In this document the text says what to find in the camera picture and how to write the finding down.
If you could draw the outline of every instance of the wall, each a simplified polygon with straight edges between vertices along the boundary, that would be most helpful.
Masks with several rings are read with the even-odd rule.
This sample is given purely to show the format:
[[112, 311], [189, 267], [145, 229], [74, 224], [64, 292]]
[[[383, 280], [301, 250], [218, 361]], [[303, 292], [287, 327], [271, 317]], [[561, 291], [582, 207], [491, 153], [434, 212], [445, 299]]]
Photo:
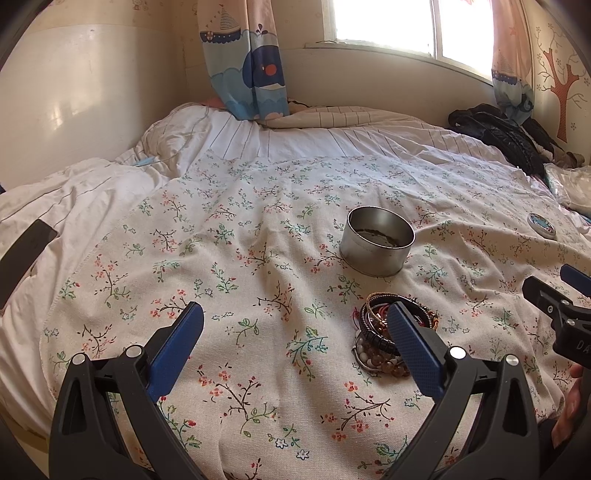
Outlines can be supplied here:
[[187, 99], [170, 0], [55, 0], [0, 72], [5, 188], [113, 159]]
[[565, 149], [591, 157], [591, 79], [573, 46], [535, 0], [524, 1], [534, 59], [534, 118]]
[[[388, 53], [312, 49], [324, 40], [322, 0], [272, 0], [289, 97], [309, 105], [361, 105], [447, 126], [455, 109], [494, 103], [492, 87], [430, 63]], [[187, 84], [193, 101], [215, 95], [199, 41], [196, 0], [177, 1]]]

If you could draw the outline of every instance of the white wall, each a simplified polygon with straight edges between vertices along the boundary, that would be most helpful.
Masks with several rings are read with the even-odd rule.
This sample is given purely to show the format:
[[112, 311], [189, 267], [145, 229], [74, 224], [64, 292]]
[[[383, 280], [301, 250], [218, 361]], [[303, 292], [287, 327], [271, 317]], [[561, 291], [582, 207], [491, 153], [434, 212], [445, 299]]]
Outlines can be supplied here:
[[281, 57], [289, 96], [308, 105], [368, 106], [446, 127], [454, 110], [495, 103], [489, 84], [412, 58], [329, 48]]
[[187, 99], [168, 2], [61, 0], [0, 72], [0, 183], [113, 159]]

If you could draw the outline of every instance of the finger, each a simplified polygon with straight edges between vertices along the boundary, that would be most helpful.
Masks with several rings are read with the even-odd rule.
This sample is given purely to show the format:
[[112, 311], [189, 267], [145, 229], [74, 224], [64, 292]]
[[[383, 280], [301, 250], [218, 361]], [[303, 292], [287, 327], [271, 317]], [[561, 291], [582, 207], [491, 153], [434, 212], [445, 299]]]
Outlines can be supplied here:
[[552, 429], [552, 445], [554, 448], [557, 449], [563, 442], [568, 440], [572, 433], [572, 423], [566, 419], [564, 414], [561, 415]]
[[582, 382], [583, 379], [578, 378], [577, 381], [573, 384], [573, 387], [570, 389], [568, 395], [566, 395], [564, 410], [566, 412], [566, 418], [568, 420], [571, 420], [579, 410], [579, 406], [581, 403]]
[[581, 403], [581, 383], [582, 379], [577, 379], [573, 384], [570, 392], [566, 395], [564, 402], [564, 410], [556, 425], [552, 429], [552, 444], [554, 448], [558, 448], [560, 444], [570, 438], [574, 431], [574, 417], [580, 407]]
[[573, 378], [581, 378], [583, 376], [583, 366], [574, 364], [570, 367], [570, 376]]

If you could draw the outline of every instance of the floral bedsheet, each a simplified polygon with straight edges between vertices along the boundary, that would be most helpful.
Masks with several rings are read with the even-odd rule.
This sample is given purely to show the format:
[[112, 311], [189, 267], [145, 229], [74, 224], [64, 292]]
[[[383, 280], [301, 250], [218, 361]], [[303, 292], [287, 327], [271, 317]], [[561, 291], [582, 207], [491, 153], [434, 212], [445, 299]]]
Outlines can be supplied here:
[[[117, 356], [194, 300], [205, 329], [157, 406], [208, 478], [376, 478], [432, 406], [412, 378], [368, 375], [351, 354], [354, 310], [392, 291], [438, 310], [449, 345], [484, 359], [516, 354], [538, 418], [556, 414], [569, 365], [521, 284], [535, 274], [586, 304], [558, 271], [565, 262], [591, 270], [589, 246], [521, 171], [465, 155], [439, 163], [420, 152], [289, 161], [208, 152], [122, 219], [65, 283], [40, 339], [49, 389], [57, 396], [76, 352]], [[359, 205], [415, 228], [395, 277], [367, 277], [341, 259], [343, 223]], [[558, 241], [528, 226], [530, 212], [554, 223]], [[112, 407], [124, 415], [117, 396]], [[147, 465], [133, 434], [124, 437]]]

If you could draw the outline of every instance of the window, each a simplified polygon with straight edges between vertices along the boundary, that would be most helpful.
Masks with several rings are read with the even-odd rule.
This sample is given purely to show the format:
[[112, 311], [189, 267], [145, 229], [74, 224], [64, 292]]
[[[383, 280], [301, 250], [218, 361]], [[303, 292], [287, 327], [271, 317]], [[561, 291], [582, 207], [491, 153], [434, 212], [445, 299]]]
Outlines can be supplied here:
[[491, 0], [327, 0], [333, 35], [422, 54], [491, 78]]

